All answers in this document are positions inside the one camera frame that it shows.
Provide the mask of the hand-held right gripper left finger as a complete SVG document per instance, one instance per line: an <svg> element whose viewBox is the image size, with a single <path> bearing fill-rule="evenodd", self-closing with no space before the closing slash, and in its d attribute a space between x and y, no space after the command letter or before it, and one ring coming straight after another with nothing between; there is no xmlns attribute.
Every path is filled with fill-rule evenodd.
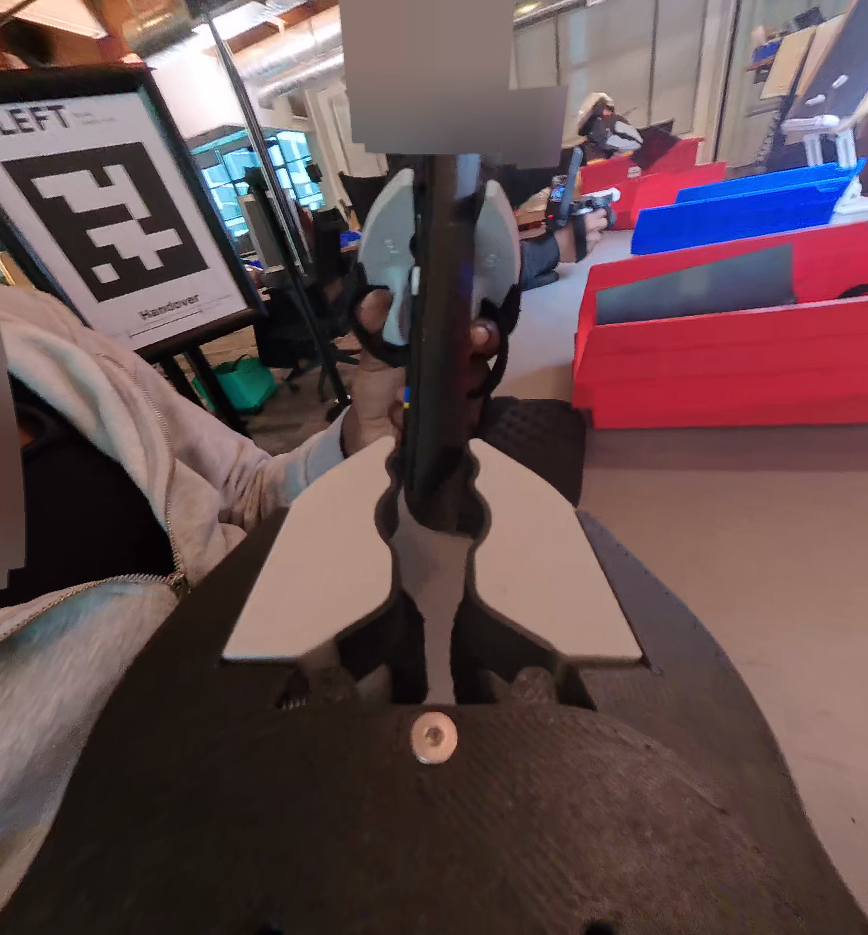
<svg viewBox="0 0 868 935"><path fill-rule="evenodd" d="M230 663L302 661L381 611L392 550L377 524L393 438L380 438L309 486L288 510L230 634Z"/></svg>

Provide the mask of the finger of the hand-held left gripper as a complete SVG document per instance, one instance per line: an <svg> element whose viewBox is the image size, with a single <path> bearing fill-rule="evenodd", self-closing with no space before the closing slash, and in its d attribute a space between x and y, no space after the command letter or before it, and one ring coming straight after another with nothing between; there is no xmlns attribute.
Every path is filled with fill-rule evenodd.
<svg viewBox="0 0 868 935"><path fill-rule="evenodd" d="M520 281L520 238L516 217L498 181L487 181L474 229L471 318L486 302L500 308Z"/></svg>
<svg viewBox="0 0 868 935"><path fill-rule="evenodd" d="M362 228L358 263L370 289L386 289L391 305L381 330L389 345L408 345L415 280L415 171L400 170L373 202Z"/></svg>

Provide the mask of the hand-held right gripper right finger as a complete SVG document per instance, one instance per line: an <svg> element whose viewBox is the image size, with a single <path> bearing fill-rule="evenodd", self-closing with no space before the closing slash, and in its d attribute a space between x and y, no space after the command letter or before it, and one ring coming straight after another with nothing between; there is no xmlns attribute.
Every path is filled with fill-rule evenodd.
<svg viewBox="0 0 868 935"><path fill-rule="evenodd" d="M486 524L472 590L486 609L574 662L634 664L642 649L575 508L486 441L470 444Z"/></svg>

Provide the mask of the black remote control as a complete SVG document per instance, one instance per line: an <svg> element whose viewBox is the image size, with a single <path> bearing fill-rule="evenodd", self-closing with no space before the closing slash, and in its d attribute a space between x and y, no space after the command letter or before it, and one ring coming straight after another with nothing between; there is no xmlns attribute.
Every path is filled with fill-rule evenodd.
<svg viewBox="0 0 868 935"><path fill-rule="evenodd" d="M422 526L461 530L468 453L474 230L480 156L422 157L415 174L408 400L401 442L406 507Z"/></svg>

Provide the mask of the red plastic bin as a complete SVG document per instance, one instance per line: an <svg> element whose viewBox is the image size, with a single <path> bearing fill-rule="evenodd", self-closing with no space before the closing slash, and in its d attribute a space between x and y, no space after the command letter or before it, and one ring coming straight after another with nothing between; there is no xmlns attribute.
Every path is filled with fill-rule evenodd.
<svg viewBox="0 0 868 935"><path fill-rule="evenodd" d="M868 425L868 296L582 325L571 401L599 429Z"/></svg>
<svg viewBox="0 0 868 935"><path fill-rule="evenodd" d="M868 222L595 265L578 328L779 309L868 285Z"/></svg>

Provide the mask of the person's left forearm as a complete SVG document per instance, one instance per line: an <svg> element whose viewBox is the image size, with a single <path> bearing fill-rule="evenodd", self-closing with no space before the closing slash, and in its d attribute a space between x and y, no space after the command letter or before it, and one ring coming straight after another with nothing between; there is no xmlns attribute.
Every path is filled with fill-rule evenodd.
<svg viewBox="0 0 868 935"><path fill-rule="evenodd" d="M348 406L323 431L295 450L269 455L246 440L221 483L220 517L245 532L267 519L277 508L287 508L306 489L346 459L345 430L354 415Z"/></svg>

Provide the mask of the person's left hand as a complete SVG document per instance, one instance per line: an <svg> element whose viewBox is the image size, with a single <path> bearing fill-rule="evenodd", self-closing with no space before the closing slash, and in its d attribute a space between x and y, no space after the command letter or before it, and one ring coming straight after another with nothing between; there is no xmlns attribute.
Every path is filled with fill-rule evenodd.
<svg viewBox="0 0 868 935"><path fill-rule="evenodd" d="M385 288L362 287L363 296L354 304L356 321L369 335L381 333L392 305ZM495 321L478 318L470 325L465 377L465 415L473 430L479 421L483 400L479 394L487 382L490 363L497 356L501 331ZM339 419L335 465L358 453L379 438L400 440L403 429L403 368L391 368L362 349L351 393L351 404Z"/></svg>

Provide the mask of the black tripod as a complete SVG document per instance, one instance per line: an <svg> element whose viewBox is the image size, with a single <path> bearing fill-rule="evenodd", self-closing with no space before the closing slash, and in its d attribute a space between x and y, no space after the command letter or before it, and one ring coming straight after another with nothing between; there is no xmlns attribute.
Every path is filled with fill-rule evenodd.
<svg viewBox="0 0 868 935"><path fill-rule="evenodd" d="M215 25L213 16L215 8L208 2L198 2L197 7L201 12L203 22L210 31L218 58L240 106L246 133L260 165L256 179L247 182L248 187L270 236L275 241L291 295L310 333L314 349L318 353L322 375L327 378L333 390L335 402L325 413L325 419L331 424L346 411L351 400L338 372L337 352L331 349L331 341L318 321L311 303L311 296L308 292L312 271L311 253L304 237L300 217L284 194L253 102L245 89L230 49Z"/></svg>

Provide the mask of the black office chair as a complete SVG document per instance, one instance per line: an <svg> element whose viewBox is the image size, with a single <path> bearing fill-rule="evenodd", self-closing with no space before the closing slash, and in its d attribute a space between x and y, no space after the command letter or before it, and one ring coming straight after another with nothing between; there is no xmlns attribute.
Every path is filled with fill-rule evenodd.
<svg viewBox="0 0 868 935"><path fill-rule="evenodd" d="M339 339L347 338L350 325L343 308L343 286L349 261L343 256L340 235L346 230L338 210L299 210L304 233L315 262L315 283L308 287L311 303L337 352L337 364L355 365L358 347L341 349ZM292 298L290 287L269 287L264 301L266 318L253 326L258 357L272 370L284 370L283 383L299 391L298 381L315 368L321 368L310 333Z"/></svg>

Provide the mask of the distant red bin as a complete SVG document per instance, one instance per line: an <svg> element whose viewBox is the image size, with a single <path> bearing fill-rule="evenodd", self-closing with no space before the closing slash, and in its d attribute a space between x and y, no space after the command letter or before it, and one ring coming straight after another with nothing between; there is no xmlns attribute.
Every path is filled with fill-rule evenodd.
<svg viewBox="0 0 868 935"><path fill-rule="evenodd" d="M674 143L658 143L644 150L639 162L637 154L614 156L593 161L579 171L580 193L596 193L619 189L633 181L663 172L677 172L697 165L703 137L684 137Z"/></svg>
<svg viewBox="0 0 868 935"><path fill-rule="evenodd" d="M617 229L632 230L643 210L675 203L678 194L689 188L724 181L728 163L714 162L693 168L643 175L632 181L624 192L626 204L618 210Z"/></svg>

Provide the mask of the green bag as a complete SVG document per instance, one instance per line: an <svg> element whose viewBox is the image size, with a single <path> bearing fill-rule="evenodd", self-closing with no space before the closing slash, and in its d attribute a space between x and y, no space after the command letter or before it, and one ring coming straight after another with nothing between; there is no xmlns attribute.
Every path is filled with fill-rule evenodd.
<svg viewBox="0 0 868 935"><path fill-rule="evenodd" d="M241 416L260 413L279 391L272 371L258 357L244 355L212 367L220 387Z"/></svg>

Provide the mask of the dark blue bin stack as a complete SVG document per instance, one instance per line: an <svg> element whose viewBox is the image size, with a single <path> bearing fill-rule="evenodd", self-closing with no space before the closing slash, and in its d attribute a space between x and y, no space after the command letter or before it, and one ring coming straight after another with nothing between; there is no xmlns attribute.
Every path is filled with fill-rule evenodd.
<svg viewBox="0 0 868 935"><path fill-rule="evenodd" d="M654 255L826 226L867 161L861 157L852 167L833 162L685 188L674 204L640 212L630 253Z"/></svg>

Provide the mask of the person's grey hoodie torso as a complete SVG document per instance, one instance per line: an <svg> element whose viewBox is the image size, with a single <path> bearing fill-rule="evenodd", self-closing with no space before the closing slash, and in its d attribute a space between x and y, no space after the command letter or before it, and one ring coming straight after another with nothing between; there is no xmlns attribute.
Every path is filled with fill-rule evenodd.
<svg viewBox="0 0 868 935"><path fill-rule="evenodd" d="M220 517L253 440L54 298L0 285L0 331L27 517L0 591L1 912L124 672L257 525Z"/></svg>

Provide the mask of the framed black white marker poster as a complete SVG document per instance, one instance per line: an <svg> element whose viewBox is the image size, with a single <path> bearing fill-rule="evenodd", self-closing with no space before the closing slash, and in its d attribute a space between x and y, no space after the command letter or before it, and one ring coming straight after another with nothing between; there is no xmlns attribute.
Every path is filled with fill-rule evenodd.
<svg viewBox="0 0 868 935"><path fill-rule="evenodd" d="M0 243L134 352L264 314L145 66L0 71Z"/></svg>

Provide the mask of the black tilted board white frame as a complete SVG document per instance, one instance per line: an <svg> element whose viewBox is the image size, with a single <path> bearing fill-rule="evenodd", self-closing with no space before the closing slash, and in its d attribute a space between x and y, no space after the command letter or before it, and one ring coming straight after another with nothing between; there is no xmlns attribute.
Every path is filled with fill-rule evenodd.
<svg viewBox="0 0 868 935"><path fill-rule="evenodd" d="M850 4L841 28L814 71L790 120L834 117L840 126L859 123L868 114L868 1Z"/></svg>

